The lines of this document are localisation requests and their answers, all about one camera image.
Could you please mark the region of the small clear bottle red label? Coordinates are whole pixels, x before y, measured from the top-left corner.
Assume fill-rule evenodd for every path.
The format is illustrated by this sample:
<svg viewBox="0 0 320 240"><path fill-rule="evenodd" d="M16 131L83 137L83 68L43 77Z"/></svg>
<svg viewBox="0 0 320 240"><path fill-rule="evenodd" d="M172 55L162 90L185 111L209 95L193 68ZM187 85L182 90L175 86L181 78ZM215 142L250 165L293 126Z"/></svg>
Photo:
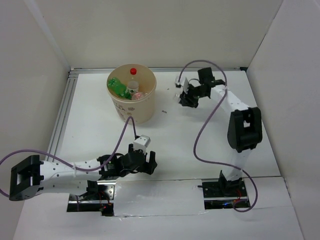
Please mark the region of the small clear bottle red label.
<svg viewBox="0 0 320 240"><path fill-rule="evenodd" d="M132 97L131 97L131 99L132 100L140 100L140 99L142 99L142 98L144 98L146 96L146 94L145 93L143 93L143 92L135 92L133 95L132 95Z"/></svg>

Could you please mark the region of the large clear bottle red label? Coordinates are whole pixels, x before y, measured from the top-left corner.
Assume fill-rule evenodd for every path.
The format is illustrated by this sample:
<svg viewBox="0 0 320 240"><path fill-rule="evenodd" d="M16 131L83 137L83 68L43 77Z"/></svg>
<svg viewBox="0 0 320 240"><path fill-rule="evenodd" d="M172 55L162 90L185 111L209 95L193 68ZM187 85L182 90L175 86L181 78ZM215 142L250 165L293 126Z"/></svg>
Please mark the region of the large clear bottle red label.
<svg viewBox="0 0 320 240"><path fill-rule="evenodd" d="M133 95L139 90L139 83L136 80L137 69L131 68L129 72L130 72L131 79L127 83L127 88L130 94Z"/></svg>

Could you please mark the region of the green plastic bottle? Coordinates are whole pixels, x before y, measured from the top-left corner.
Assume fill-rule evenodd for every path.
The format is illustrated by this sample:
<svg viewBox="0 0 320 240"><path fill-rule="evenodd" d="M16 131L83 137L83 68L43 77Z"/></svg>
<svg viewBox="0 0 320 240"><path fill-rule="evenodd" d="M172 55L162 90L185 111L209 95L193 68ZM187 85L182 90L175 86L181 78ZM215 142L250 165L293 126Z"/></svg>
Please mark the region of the green plastic bottle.
<svg viewBox="0 0 320 240"><path fill-rule="evenodd" d="M124 85L117 77L113 77L107 80L107 87L112 90L119 98L131 100L132 95L130 94L127 86Z"/></svg>

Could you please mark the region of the small bottle black label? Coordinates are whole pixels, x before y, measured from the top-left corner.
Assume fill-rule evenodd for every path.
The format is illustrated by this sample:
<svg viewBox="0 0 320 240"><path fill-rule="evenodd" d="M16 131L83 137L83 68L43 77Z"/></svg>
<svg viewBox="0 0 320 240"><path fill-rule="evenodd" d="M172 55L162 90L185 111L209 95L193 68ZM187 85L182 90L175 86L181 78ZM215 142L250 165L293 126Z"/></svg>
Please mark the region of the small bottle black label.
<svg viewBox="0 0 320 240"><path fill-rule="evenodd" d="M176 93L174 96L174 99L176 102L179 102L180 101L180 93Z"/></svg>

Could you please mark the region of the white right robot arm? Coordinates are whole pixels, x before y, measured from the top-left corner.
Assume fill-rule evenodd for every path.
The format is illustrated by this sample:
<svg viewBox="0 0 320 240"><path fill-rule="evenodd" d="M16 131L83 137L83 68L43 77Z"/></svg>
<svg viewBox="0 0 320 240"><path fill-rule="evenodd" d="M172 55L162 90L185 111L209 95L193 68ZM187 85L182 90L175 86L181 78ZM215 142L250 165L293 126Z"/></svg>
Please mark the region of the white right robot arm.
<svg viewBox="0 0 320 240"><path fill-rule="evenodd" d="M236 189L234 181L242 177L249 155L262 141L262 118L258 107L250 107L243 103L227 88L225 80L216 79L210 67L197 71L197 86L180 74L175 80L177 88L182 87L179 104L183 107L197 108L199 99L208 97L218 103L218 108L226 114L228 121L226 138L232 157L221 173L224 180L218 184L218 190L223 196L230 196Z"/></svg>

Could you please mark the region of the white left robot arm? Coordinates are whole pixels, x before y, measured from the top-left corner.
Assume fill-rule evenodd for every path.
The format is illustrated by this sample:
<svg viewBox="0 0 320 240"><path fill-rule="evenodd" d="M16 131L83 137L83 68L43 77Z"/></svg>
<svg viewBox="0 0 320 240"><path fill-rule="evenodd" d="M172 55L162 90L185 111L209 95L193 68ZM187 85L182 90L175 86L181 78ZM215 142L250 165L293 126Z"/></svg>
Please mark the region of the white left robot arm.
<svg viewBox="0 0 320 240"><path fill-rule="evenodd" d="M67 193L92 200L99 193L99 181L115 181L136 173L152 175L157 166L154 151L145 153L132 144L127 154L103 155L75 162L72 167L30 155L11 168L8 198L25 201L46 193Z"/></svg>

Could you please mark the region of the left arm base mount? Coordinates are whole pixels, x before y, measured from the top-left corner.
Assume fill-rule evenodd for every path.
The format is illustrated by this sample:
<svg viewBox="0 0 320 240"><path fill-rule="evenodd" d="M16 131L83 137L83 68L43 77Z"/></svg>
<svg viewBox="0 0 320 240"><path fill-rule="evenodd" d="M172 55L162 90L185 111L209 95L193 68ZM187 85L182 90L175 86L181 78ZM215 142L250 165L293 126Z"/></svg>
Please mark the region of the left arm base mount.
<svg viewBox="0 0 320 240"><path fill-rule="evenodd" d="M66 211L68 213L99 212L104 217L113 217L115 187L115 181L89 181L85 193L69 195Z"/></svg>

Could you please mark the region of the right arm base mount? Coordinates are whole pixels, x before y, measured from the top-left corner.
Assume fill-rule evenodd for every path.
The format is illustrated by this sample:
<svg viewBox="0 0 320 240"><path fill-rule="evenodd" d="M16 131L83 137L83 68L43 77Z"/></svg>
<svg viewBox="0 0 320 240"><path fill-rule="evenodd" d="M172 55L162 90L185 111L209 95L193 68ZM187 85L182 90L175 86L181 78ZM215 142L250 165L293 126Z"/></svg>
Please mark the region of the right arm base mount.
<svg viewBox="0 0 320 240"><path fill-rule="evenodd" d="M220 171L218 179L202 181L197 187L202 190L205 210L251 207L245 182L241 177L227 180Z"/></svg>

